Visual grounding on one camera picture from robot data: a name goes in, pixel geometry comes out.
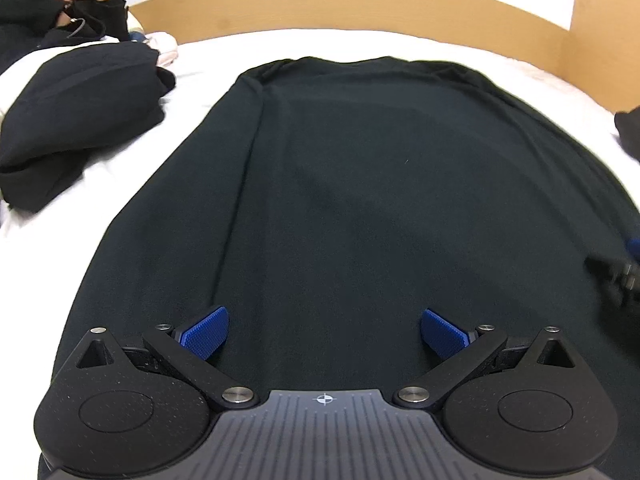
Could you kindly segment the pink white pillow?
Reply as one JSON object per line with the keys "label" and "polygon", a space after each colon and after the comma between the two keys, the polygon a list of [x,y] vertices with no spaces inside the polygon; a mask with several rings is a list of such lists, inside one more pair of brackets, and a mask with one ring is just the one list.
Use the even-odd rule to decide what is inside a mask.
{"label": "pink white pillow", "polygon": [[167,68],[178,58],[178,42],[168,32],[145,32],[141,23],[131,12],[128,13],[127,27],[131,41],[141,42],[157,50],[158,66]]}

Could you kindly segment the black folded garment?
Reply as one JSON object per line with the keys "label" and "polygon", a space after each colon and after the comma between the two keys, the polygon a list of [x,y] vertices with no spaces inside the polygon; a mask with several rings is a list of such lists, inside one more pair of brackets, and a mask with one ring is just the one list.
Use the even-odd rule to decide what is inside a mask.
{"label": "black folded garment", "polygon": [[614,124],[622,149],[635,160],[640,160],[640,107],[630,112],[617,112]]}

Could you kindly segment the wooden headboard panel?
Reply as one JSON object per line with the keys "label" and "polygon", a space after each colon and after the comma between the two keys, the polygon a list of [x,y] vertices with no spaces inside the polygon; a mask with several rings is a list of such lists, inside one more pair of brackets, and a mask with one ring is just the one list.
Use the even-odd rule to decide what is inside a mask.
{"label": "wooden headboard panel", "polygon": [[639,0],[574,0],[568,29],[497,0],[148,0],[134,16],[182,44],[289,28],[399,32],[532,64],[611,112],[639,104]]}

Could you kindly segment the black garment pile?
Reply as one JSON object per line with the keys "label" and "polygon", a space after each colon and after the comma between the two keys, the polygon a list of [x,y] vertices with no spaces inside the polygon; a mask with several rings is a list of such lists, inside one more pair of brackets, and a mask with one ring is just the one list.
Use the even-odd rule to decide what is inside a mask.
{"label": "black garment pile", "polygon": [[160,101],[176,77],[157,50],[138,42],[100,42],[55,52],[29,81],[15,66],[15,88],[1,113],[1,197],[35,214],[80,178],[96,153],[118,148],[160,124]]}

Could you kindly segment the white bed sheet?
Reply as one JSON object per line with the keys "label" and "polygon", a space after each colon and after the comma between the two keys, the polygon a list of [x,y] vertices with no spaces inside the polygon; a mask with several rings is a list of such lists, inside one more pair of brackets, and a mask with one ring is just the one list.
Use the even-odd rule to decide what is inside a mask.
{"label": "white bed sheet", "polygon": [[81,178],[38,214],[1,208],[1,317],[34,322],[44,357],[53,359],[70,306],[113,218],[196,128],[238,78],[282,58],[356,62],[392,56],[448,61],[484,74],[597,155],[639,197],[639,164],[620,146],[612,113],[585,92],[512,54],[445,44],[392,32],[289,29],[182,44],[169,70],[175,90],[164,120],[139,139],[90,160]]}

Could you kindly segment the person in black hoodie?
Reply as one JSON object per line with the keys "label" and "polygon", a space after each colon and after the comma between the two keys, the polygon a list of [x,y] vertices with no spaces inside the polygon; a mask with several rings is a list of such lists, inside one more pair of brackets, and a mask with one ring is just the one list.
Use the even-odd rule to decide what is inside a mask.
{"label": "person in black hoodie", "polygon": [[1,69],[37,50],[128,41],[126,0],[1,0]]}

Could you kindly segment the black fleece garment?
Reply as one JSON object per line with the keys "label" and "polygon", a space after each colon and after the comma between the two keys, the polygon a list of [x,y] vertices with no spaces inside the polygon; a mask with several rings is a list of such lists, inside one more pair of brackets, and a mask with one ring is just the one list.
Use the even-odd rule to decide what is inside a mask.
{"label": "black fleece garment", "polygon": [[636,179],[475,70],[316,58],[248,70],[116,216],[60,344],[216,304],[215,364],[273,389],[392,394],[433,364],[427,308],[512,335],[556,324],[618,414],[603,470],[639,474],[639,315],[591,255],[639,234]]}

